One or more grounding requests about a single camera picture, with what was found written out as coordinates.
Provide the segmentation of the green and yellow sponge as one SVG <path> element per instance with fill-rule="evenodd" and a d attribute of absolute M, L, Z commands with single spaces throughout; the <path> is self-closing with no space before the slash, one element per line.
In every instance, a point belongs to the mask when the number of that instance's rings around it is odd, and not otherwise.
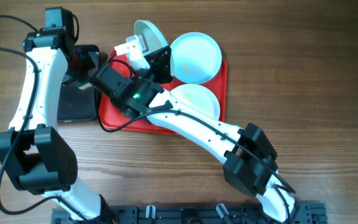
<path fill-rule="evenodd" d="M 87 88 L 91 88 L 92 84 L 90 82 L 80 82 L 80 81 L 76 81 L 75 84 L 80 90 L 85 90 Z"/>

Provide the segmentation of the light blue plate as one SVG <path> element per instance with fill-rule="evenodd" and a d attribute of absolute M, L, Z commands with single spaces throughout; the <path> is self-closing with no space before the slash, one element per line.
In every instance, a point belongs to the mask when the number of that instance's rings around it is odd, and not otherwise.
<path fill-rule="evenodd" d="M 138 36 L 143 56 L 168 46 L 168 42 L 152 22 L 138 20 L 134 24 L 134 34 Z"/>
<path fill-rule="evenodd" d="M 207 34 L 189 32 L 170 46 L 171 75 L 183 83 L 202 84 L 213 79 L 221 68 L 223 56 L 217 42 Z"/>

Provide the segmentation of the white plate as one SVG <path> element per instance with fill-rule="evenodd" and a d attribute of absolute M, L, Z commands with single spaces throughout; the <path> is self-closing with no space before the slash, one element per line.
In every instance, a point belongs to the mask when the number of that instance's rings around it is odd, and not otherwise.
<path fill-rule="evenodd" d="M 170 91 L 187 106 L 214 119 L 219 119 L 221 109 L 215 94 L 208 88 L 197 84 L 180 85 Z"/>

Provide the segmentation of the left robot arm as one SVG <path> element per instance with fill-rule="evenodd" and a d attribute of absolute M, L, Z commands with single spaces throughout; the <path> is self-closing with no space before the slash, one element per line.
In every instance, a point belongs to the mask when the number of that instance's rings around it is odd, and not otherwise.
<path fill-rule="evenodd" d="M 78 223 L 116 223 L 105 199 L 79 177 L 74 151 L 57 131 L 65 76 L 83 82 L 98 67 L 98 48 L 77 45 L 76 16 L 62 7 L 45 10 L 45 26 L 24 41 L 27 62 L 17 111 L 0 133 L 0 174 L 17 190 L 54 200 Z"/>

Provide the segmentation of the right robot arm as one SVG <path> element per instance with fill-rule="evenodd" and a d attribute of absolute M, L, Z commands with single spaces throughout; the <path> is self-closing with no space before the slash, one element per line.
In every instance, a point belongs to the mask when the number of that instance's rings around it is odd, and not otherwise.
<path fill-rule="evenodd" d="M 223 164 L 227 183 L 257 198 L 272 220 L 291 223 L 295 190 L 278 174 L 277 152 L 265 133 L 252 123 L 241 128 L 210 118 L 164 89 L 173 80 L 170 56 L 166 46 L 145 57 L 148 67 L 127 63 L 129 77 L 105 63 L 89 81 L 132 121 L 169 129 L 207 150 Z"/>

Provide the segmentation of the black rectangular tray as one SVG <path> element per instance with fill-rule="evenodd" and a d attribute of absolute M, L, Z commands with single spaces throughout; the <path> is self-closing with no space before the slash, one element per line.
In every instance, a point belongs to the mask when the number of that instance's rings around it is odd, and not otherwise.
<path fill-rule="evenodd" d="M 77 45 L 75 49 L 77 53 L 96 52 L 98 70 L 99 48 L 97 46 Z M 57 120 L 59 122 L 92 121 L 96 119 L 94 88 L 91 87 L 85 90 L 80 90 L 75 84 L 76 82 L 69 85 L 61 85 L 57 112 Z"/>

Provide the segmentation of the red plastic tray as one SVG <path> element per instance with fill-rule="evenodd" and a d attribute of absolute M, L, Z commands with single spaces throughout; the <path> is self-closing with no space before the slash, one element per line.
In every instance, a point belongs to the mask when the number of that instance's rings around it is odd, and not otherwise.
<path fill-rule="evenodd" d="M 125 65 L 119 62 L 110 62 L 109 66 L 117 70 L 124 77 L 128 77 L 130 74 L 129 69 Z M 226 113 L 226 89 L 227 89 L 227 63 L 224 59 L 222 60 L 221 67 L 219 69 L 219 72 L 216 74 L 216 76 L 212 78 L 210 81 L 203 83 L 202 86 L 211 90 L 212 93 L 214 93 L 214 95 L 218 99 L 219 107 L 220 107 L 219 120 L 224 121 L 225 113 Z M 113 107 L 109 98 L 100 92 L 96 94 L 96 103 L 98 106 L 99 119 L 101 120 L 101 123 L 104 128 L 115 129 L 130 120 L 129 118 L 120 114 L 120 112 L 115 107 Z M 149 124 L 144 120 L 135 121 L 134 123 L 123 128 L 123 130 L 135 131 L 141 133 L 176 135 L 176 133 L 174 133 L 169 129 L 159 127 L 153 124 Z"/>

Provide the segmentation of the light blue plate top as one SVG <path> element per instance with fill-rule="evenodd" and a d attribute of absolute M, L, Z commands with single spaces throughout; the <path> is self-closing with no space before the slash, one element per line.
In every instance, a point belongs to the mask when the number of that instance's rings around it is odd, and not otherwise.
<path fill-rule="evenodd" d="M 217 42 L 207 34 L 189 32 L 170 46 L 171 75 L 183 83 L 202 84 L 213 79 L 221 68 L 223 56 Z"/>

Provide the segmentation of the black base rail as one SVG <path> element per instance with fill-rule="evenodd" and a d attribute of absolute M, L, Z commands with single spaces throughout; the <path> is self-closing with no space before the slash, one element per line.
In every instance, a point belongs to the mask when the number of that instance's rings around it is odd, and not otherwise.
<path fill-rule="evenodd" d="M 237 206 L 147 207 L 112 206 L 119 223 L 275 223 L 262 211 L 260 204 Z M 290 214 L 291 223 L 327 224 L 328 216 L 323 203 L 297 202 Z"/>

